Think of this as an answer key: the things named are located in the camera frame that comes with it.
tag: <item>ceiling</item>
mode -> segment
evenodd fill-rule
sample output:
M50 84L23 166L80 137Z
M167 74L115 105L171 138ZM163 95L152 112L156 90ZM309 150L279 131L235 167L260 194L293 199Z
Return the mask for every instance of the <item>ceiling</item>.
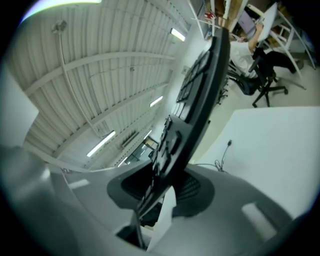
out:
M193 24L195 23L192 18L194 18L194 14L187 2L187 0L170 0L170 2L173 4L175 8L179 10L181 15L184 17L184 20L188 24ZM207 2L207 0L190 0L193 9L196 14L199 13L200 9L203 7L204 2Z
M53 33L60 20L65 30ZM25 20L5 62L39 109L26 144L85 169L117 165L161 106L150 103L164 94L183 44L171 28L187 35L190 25L167 0L65 5ZM87 157L111 131L116 135Z

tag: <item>computer monitor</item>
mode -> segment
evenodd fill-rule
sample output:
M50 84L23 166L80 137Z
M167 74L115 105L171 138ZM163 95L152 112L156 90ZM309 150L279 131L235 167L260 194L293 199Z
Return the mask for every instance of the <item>computer monitor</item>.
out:
M256 24L245 10L241 14L238 23L248 39L254 36L256 33Z

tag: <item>ceiling beam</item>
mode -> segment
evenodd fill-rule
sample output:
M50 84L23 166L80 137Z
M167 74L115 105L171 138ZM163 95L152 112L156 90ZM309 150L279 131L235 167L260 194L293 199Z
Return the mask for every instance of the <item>ceiling beam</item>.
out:
M177 26L188 33L188 28L186 27L186 22L182 22L181 20L178 20L167 8L165 5L159 2L159 0L147 0L151 4L153 4L155 7L157 7L160 11L162 11L164 14L166 14L171 20L173 20L174 23L177 24Z
M45 161L45 162L47 162L49 164L53 164L55 166L58 166L60 168L65 168L65 169L69 169L69 170L80 172L80 173L88 173L89 172L88 169L80 168L78 166L74 166L72 164L63 162L63 161L61 161L59 159L56 159L56 158L52 157L51 155L48 155L48 154L42 152L40 149L38 149L35 146L31 145L27 141L24 142L23 148L26 149L29 152L32 152L32 153L36 154L43 161Z
M132 101L138 99L139 97L149 93L149 92L152 92L152 91L155 91L159 88L162 88L162 87L165 87L167 86L168 83L161 83L161 84L158 84L154 87L151 87L149 89L146 89L144 91L141 91L139 93L137 93L136 95L130 97L130 98L127 98L123 101L121 101L120 103L112 106L111 108L105 110L104 112L102 112L101 114L97 115L95 118L93 118L91 120L91 124L93 126L96 126L98 125L100 122L102 122L108 115L110 115L112 112L120 109L121 107L131 103ZM85 133L87 130L90 129L90 125L88 123L86 123L84 126L82 126L79 130L77 130L74 134L72 134L69 138L66 139L66 141L64 143L62 143L60 145L60 147L58 147L58 149L53 153L53 157L54 158L57 158L59 159L61 156L62 156L62 153L77 139L79 138L83 133Z
M147 116L145 116L145 114L147 114L149 111L147 111L146 113L143 114L143 116L139 117L137 120L135 120L135 124L130 126L130 129L126 129L125 132L123 132L122 134L120 134L119 136L117 136L116 138L114 138L114 140L112 140L110 143L107 143L104 148L94 157L92 157L92 159L90 159L90 161L85 165L86 169L90 169L98 159L100 159L111 147L113 147L114 145L116 145L117 143L119 143L119 141L125 139L128 134L130 132L132 132L132 130L134 128L136 128L136 126L140 125L141 122L140 120L143 118L146 118ZM149 121L147 123L147 126L150 126L151 123L153 122L153 119L151 121Z
M108 52L102 54L96 54L89 57L80 58L74 61L65 64L65 70L70 71L82 65L104 61L109 59L117 59L117 58L129 58L129 57L146 57L146 58L158 58L158 59L167 59L174 60L175 58L169 55L161 55L147 52L134 52L134 51L122 51L122 52ZM61 66L57 67L53 71L45 74L39 80L33 82L24 92L27 96L33 94L36 90L44 86L50 80L60 76L63 74L63 69Z

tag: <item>white desk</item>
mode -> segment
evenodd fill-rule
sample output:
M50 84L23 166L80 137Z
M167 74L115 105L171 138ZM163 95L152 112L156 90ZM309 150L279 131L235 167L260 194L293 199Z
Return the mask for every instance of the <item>white desk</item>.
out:
M266 40L270 34L272 24L275 21L277 15L278 4L275 2L266 12L263 14L261 23L263 24L262 32L258 38L258 42Z
M291 60L296 72L298 73L300 79L302 80L302 75L301 72L294 60L294 58L292 57L292 55L290 54L289 50L287 49L287 47L284 46L284 44L281 42L281 40L279 39L278 35L273 32L271 30L271 28L273 27L273 23L276 19L277 16L277 11L278 11L278 3L274 3L268 10L266 10L266 12L263 14L263 18L262 18L262 24L263 24L263 30L258 38L258 42L261 42L265 39L268 38L268 36L270 35L271 37L273 37L277 43L283 48L283 50L285 51L286 55L289 57L289 59Z
M319 127L320 107L237 110L197 164L220 161L232 140L223 169L254 185L295 218L310 209L319 192Z

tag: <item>white wall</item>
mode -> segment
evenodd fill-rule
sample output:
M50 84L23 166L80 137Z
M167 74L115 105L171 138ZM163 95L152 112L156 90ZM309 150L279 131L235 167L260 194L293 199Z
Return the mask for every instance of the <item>white wall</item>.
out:
M210 42L207 42L202 38L197 24L194 23L191 26L182 47L179 49L179 52L177 52L175 61L172 63L172 76L169 85L165 90L163 102L157 111L157 121L150 134L154 140L159 141L164 129L165 119L171 113L171 109L175 104L179 90L185 79L185 76L181 74L183 67L188 66L191 68L205 46L210 44Z
M0 67L0 144L22 147L39 111L5 66Z

